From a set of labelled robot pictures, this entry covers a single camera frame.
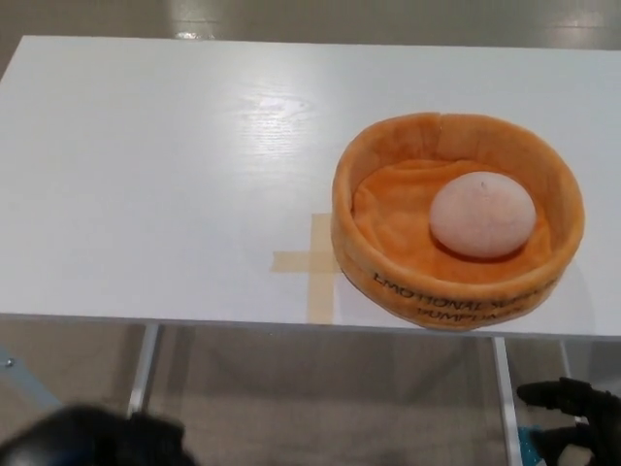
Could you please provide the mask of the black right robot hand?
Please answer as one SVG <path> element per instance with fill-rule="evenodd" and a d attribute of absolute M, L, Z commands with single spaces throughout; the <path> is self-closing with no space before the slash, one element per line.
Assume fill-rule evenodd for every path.
<path fill-rule="evenodd" d="M 573 426 L 530 433 L 531 443 L 546 465 L 620 463 L 619 397 L 569 378 L 525 383 L 516 393 L 529 406 L 581 419 Z"/>

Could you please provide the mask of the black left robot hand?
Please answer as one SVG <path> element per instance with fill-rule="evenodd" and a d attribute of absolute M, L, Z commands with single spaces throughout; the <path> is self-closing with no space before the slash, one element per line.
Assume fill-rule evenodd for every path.
<path fill-rule="evenodd" d="M 61 408 L 1 443 L 1 463 L 48 465 L 194 465 L 182 424 L 89 405 Z"/>

